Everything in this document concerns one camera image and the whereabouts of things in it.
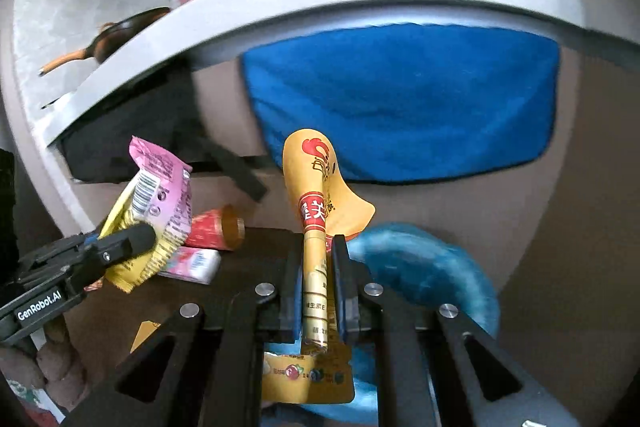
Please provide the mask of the pink yellow snack wrapper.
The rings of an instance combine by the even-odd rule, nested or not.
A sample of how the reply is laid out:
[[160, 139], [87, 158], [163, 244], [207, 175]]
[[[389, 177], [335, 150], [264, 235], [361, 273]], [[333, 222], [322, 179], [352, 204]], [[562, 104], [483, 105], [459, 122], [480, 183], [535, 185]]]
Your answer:
[[192, 167], [163, 147], [134, 136], [129, 155], [139, 168], [116, 199], [100, 231], [101, 239], [139, 222], [151, 225], [154, 246], [106, 271], [106, 279], [129, 294], [154, 277], [191, 232]]

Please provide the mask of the yellow gold snack wrapper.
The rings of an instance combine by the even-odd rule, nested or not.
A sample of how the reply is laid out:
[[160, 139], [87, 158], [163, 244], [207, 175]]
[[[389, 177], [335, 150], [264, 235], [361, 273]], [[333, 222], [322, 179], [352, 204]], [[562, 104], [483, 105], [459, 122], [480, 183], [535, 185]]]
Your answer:
[[375, 207], [344, 181], [330, 140], [314, 129], [286, 138], [282, 170], [288, 198], [303, 228], [303, 351], [328, 349], [330, 332], [329, 261], [333, 237], [350, 239], [372, 220]]

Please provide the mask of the blue lined trash bin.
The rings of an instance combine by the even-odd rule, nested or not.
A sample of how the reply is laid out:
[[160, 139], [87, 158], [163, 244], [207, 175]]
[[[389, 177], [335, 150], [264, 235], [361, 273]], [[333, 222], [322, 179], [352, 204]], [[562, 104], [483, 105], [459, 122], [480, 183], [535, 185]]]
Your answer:
[[[491, 281], [463, 249], [414, 225], [384, 223], [347, 242], [349, 258], [367, 265], [373, 280], [408, 303], [436, 309], [452, 303], [497, 337], [500, 308]], [[378, 423], [374, 351], [352, 348], [355, 398], [345, 404], [273, 404], [262, 408], [264, 426], [321, 426], [329, 419], [375, 426]]]

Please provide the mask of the white kitchen counter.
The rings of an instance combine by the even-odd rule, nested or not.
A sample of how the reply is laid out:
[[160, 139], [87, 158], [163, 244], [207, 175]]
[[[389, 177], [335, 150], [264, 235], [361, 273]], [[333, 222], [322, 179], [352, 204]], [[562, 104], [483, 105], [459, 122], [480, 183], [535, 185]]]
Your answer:
[[639, 64], [639, 0], [194, 0], [121, 48], [75, 88], [38, 76], [16, 54], [19, 35], [61, 28], [48, 0], [1, 0], [1, 90], [9, 126], [32, 185], [66, 234], [93, 223], [52, 143], [107, 95], [177, 54], [209, 44], [235, 54], [285, 36], [398, 20], [511, 26], [565, 38], [626, 69]]

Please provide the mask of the cartoon tissue pack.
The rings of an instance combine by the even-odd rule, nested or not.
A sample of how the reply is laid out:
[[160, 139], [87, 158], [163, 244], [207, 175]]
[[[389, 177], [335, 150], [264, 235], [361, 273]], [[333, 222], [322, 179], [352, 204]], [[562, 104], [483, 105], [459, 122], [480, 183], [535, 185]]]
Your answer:
[[160, 269], [160, 277], [209, 285], [218, 271], [221, 255], [216, 249], [181, 246]]

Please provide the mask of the yellow fruit snack packet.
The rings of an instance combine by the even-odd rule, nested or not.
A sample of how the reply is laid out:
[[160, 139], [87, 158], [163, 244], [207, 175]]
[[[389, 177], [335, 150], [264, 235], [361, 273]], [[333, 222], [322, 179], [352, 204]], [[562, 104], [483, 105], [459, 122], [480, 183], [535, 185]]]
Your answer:
[[301, 405], [344, 404], [355, 398], [352, 350], [337, 343], [304, 355], [299, 343], [269, 343], [262, 366], [262, 399]]

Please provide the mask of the red paper cup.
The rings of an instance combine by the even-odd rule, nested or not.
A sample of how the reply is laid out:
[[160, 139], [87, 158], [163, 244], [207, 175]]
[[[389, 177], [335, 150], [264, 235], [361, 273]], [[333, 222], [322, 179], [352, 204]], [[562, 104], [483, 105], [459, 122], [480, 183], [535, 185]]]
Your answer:
[[184, 243], [189, 247], [235, 251], [241, 247], [244, 239], [243, 219], [231, 205], [225, 205], [195, 216]]

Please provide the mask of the black bag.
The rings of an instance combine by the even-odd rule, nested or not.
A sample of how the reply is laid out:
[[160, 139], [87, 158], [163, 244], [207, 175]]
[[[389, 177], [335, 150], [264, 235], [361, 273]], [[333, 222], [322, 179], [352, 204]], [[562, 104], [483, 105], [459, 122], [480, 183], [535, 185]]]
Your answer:
[[256, 161], [246, 161], [209, 138], [196, 104], [191, 64], [185, 57], [172, 58], [149, 76], [104, 98], [60, 135], [56, 148], [74, 179], [119, 183], [137, 172], [129, 155], [134, 136], [168, 150], [195, 172], [228, 176], [255, 202], [268, 193], [252, 171]]

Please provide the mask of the dark frying pan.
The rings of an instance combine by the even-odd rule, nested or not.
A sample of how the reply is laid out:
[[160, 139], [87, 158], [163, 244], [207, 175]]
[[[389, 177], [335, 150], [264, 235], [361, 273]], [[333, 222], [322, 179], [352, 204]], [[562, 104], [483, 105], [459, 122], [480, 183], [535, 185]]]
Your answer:
[[113, 55], [125, 43], [130, 41], [141, 31], [154, 24], [157, 20], [167, 15], [171, 11], [168, 6], [146, 10], [136, 15], [121, 20], [118, 23], [105, 24], [99, 35], [83, 49], [61, 55], [51, 62], [43, 65], [38, 72], [39, 76], [44, 76], [52, 70], [73, 61], [85, 61], [93, 58], [102, 64], [107, 58]]

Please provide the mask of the blue cloth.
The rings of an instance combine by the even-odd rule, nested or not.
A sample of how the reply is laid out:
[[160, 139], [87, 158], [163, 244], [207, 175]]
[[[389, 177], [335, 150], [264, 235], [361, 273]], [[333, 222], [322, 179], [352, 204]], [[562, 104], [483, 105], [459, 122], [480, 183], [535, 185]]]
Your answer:
[[274, 160], [314, 129], [345, 179], [406, 184], [528, 164], [555, 125], [559, 45], [530, 32], [401, 24], [337, 29], [241, 57]]

